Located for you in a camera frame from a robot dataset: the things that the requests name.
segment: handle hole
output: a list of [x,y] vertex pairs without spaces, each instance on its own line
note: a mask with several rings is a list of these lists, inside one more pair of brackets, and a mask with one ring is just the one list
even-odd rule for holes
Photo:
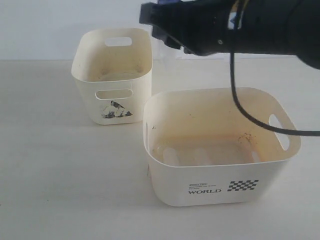
[[131,89],[121,89],[121,90],[104,90],[97,91],[95,96],[99,100],[114,100],[114,99],[128,99],[132,97],[134,93]]
[[[272,114],[269,118],[269,124],[273,127],[276,128],[283,128],[283,126],[281,125],[279,119],[276,117],[276,115]],[[287,151],[289,149],[290,146],[290,140],[289,137],[285,134],[280,134],[275,132],[274,133],[275,136],[278,138],[278,141],[281,145],[281,147],[283,148],[283,150]]]
[[124,47],[131,46],[132,39],[130,37],[110,37],[104,41],[108,47]]

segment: cream plastic basket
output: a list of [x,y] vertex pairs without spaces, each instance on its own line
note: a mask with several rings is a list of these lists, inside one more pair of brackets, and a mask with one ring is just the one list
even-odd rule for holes
[[152,66],[148,32],[98,29],[82,37],[71,73],[94,122],[124,124],[143,119],[144,105],[151,97]]
[[[237,91],[256,118],[268,123],[276,116],[284,128],[295,129],[268,93]],[[153,96],[144,107],[143,138],[153,189],[171,206],[255,200],[301,146],[300,137],[288,136],[284,149],[274,132],[242,116],[229,88]]]

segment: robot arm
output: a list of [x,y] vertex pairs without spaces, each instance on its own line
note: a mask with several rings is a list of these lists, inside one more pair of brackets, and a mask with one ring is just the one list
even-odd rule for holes
[[[152,36],[187,54],[229,53],[239,0],[158,0],[141,6]],[[320,1],[245,0],[236,53],[295,55],[320,69]]]

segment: blue part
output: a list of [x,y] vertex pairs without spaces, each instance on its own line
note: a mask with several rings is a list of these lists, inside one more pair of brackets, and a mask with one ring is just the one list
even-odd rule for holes
[[181,0],[158,0],[159,5],[165,5],[165,4],[175,4],[180,2]]

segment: bin bottom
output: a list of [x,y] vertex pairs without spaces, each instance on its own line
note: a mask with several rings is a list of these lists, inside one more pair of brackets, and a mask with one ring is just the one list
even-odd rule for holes
[[156,142],[151,155],[177,167],[259,163],[255,144],[250,136],[170,138]]

